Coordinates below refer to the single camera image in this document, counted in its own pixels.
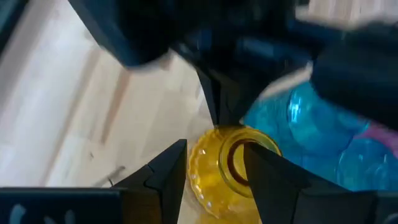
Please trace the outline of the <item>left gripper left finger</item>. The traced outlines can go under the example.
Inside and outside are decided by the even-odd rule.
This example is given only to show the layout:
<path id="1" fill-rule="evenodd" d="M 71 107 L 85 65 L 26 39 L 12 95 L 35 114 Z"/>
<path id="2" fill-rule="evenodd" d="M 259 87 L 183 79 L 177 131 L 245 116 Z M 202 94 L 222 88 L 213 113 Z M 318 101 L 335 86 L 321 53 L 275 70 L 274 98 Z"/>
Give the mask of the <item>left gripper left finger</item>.
<path id="1" fill-rule="evenodd" d="M 122 222 L 177 224 L 185 186 L 187 141 L 179 139 L 119 181 Z"/>

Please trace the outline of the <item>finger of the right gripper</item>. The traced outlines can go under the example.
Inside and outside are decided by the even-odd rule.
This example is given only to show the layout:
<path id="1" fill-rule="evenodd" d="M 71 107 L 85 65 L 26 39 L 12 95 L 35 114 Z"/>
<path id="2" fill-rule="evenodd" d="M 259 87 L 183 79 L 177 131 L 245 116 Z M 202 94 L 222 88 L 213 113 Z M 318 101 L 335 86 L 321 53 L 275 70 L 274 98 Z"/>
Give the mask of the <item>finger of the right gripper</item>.
<path id="1" fill-rule="evenodd" d="M 259 94 L 254 73 L 197 68 L 211 120 L 215 126 L 238 125 Z"/>

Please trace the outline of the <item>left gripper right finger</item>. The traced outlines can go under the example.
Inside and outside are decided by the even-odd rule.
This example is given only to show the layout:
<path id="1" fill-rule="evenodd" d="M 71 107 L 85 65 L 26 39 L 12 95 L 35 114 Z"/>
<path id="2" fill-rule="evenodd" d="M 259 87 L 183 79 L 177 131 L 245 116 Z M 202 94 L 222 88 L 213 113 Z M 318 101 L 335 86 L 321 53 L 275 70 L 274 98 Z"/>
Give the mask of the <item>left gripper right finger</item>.
<path id="1" fill-rule="evenodd" d="M 352 192 L 256 144 L 244 164 L 261 220 L 276 224 L 374 223 L 373 192 Z"/>

